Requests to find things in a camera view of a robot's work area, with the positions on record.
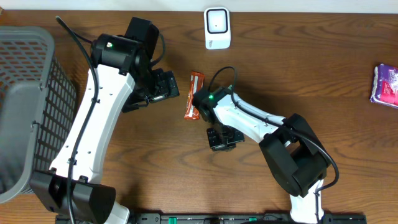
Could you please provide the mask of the orange snack bar wrapper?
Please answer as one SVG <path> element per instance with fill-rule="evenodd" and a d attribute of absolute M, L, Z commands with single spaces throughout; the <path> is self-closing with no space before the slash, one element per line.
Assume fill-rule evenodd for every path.
<path fill-rule="evenodd" d="M 193 105 L 193 95 L 201 90 L 203 87 L 203 82 L 205 80 L 205 75 L 200 72 L 191 71 L 190 76 L 190 89 L 187 97 L 187 107 L 184 115 L 184 119 L 198 120 L 200 115 L 198 110 Z"/>

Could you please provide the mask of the red purple pad package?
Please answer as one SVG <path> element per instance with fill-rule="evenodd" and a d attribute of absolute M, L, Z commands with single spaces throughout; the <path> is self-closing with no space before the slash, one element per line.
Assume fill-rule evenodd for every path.
<path fill-rule="evenodd" d="M 397 109 L 397 67 L 381 63 L 374 68 L 370 102 Z"/>

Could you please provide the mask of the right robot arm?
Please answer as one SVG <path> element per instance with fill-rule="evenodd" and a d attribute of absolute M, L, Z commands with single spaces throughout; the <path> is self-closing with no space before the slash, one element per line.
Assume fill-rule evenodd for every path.
<path fill-rule="evenodd" d="M 297 223 L 320 223 L 325 215 L 320 201 L 330 160 L 308 123 L 266 113 L 229 88 L 206 89 L 193 96 L 193 106 L 211 123 L 207 129 L 213 151 L 230 151 L 245 137 L 257 142 L 272 176 L 290 195 L 290 217 Z"/>

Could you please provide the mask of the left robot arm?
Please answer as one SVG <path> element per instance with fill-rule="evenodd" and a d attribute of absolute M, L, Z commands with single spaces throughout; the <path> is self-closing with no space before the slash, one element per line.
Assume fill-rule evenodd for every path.
<path fill-rule="evenodd" d="M 153 57 L 163 40 L 151 21 L 133 17 L 125 34 L 101 34 L 84 53 L 90 69 L 72 128 L 49 169 L 30 180 L 57 223 L 131 223 L 116 190 L 101 183 L 104 160 L 121 113 L 179 95 L 174 74 Z"/>

